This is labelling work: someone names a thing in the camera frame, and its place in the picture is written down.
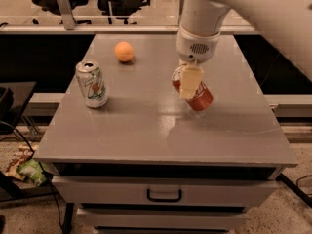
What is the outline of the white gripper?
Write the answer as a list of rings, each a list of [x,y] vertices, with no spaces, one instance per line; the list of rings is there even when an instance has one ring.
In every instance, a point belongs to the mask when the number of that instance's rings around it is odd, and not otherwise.
[[[204,70],[199,63],[208,61],[213,54],[220,37],[220,33],[212,36],[194,35],[182,27],[179,29],[176,47],[179,57],[187,63],[181,68],[180,96],[193,99],[204,76]]]

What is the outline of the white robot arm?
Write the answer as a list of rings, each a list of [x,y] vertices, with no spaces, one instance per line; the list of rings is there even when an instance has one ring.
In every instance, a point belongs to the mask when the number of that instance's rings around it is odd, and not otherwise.
[[[176,41],[186,63],[182,98],[194,97],[204,75],[200,65],[214,54],[231,9],[312,80],[312,0],[184,0]]]

